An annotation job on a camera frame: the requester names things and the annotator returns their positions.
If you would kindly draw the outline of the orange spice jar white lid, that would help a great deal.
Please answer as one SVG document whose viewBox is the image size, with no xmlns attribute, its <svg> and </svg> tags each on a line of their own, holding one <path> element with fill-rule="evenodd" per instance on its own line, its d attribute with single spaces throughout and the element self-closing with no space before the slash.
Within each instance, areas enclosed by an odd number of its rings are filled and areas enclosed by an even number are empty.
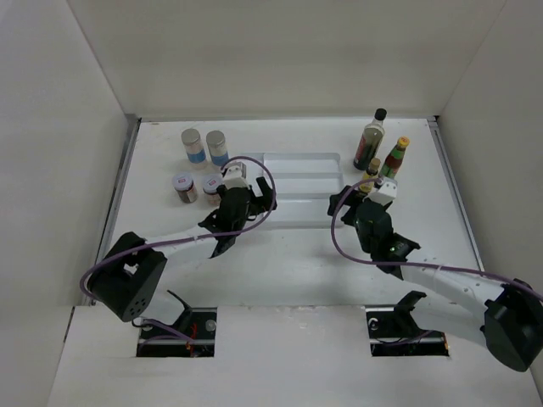
<svg viewBox="0 0 543 407">
<path fill-rule="evenodd" d="M 223 184 L 222 176 L 220 174 L 208 174 L 203 176 L 201 184 L 207 202 L 212 206 L 219 206 L 221 197 L 218 193 L 218 187 Z"/>
</svg>

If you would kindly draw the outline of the dark spice jar white lid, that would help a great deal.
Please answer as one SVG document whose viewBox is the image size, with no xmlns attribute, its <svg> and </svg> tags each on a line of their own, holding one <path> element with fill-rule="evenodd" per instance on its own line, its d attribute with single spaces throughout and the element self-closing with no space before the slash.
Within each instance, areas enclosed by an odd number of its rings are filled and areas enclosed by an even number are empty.
<svg viewBox="0 0 543 407">
<path fill-rule="evenodd" d="M 185 204 L 194 203 L 198 199 L 198 191 L 191 173 L 182 172 L 176 174 L 172 178 L 172 186 Z"/>
</svg>

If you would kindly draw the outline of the blue label jar silver lid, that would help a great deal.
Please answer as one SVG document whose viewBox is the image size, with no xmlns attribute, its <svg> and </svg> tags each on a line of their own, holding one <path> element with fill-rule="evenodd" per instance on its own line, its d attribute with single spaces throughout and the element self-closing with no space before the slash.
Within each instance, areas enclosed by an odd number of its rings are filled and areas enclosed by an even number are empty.
<svg viewBox="0 0 543 407">
<path fill-rule="evenodd" d="M 224 133 L 218 130 L 210 131 L 206 136 L 206 142 L 212 164 L 222 167 L 229 160 Z"/>
</svg>

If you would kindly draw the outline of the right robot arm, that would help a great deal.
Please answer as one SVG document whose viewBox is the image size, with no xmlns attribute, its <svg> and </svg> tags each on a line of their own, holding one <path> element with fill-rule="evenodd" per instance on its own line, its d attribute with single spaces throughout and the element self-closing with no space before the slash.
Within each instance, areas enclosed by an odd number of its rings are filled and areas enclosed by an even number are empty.
<svg viewBox="0 0 543 407">
<path fill-rule="evenodd" d="M 423 288 L 395 306 L 403 335 L 418 330 L 450 332 L 485 347 L 506 367 L 524 372 L 542 351 L 542 296 L 528 283 L 481 270 L 443 265 L 395 232 L 388 209 L 398 188 L 380 181 L 361 196 L 347 186 L 329 199 L 333 221 L 353 226 L 366 265 Z"/>
</svg>

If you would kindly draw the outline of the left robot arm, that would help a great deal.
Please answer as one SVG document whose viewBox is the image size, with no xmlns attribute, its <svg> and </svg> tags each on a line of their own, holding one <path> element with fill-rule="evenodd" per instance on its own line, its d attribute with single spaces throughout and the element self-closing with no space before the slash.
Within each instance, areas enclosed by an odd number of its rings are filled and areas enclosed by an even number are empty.
<svg viewBox="0 0 543 407">
<path fill-rule="evenodd" d="M 260 196 L 251 186 L 220 185 L 219 207 L 177 237 L 148 243 L 133 231 L 123 234 L 106 257 L 83 275 L 81 291 L 103 303 L 123 322 L 144 315 L 174 255 L 179 254 L 186 263 L 217 258 L 234 245 L 239 235 L 262 223 L 247 226 L 249 220 L 258 215 L 267 218 L 277 208 L 275 180 L 260 176 L 256 183 Z"/>
</svg>

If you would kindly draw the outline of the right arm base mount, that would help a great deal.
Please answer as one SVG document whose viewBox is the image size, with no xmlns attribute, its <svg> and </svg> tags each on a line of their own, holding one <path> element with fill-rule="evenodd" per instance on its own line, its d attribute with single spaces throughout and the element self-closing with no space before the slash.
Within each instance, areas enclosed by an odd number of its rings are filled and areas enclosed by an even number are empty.
<svg viewBox="0 0 543 407">
<path fill-rule="evenodd" d="M 445 334 L 420 329 L 406 311 L 368 307 L 366 318 L 373 357 L 450 355 Z"/>
</svg>

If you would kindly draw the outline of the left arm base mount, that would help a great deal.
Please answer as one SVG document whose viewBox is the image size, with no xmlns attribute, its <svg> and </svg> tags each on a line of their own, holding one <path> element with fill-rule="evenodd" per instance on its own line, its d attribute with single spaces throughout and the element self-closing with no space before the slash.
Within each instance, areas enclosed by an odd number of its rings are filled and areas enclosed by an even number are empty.
<svg viewBox="0 0 543 407">
<path fill-rule="evenodd" d="M 139 358 L 212 358 L 215 355 L 217 308 L 185 309 L 173 325 L 132 322 L 138 329 Z"/>
</svg>

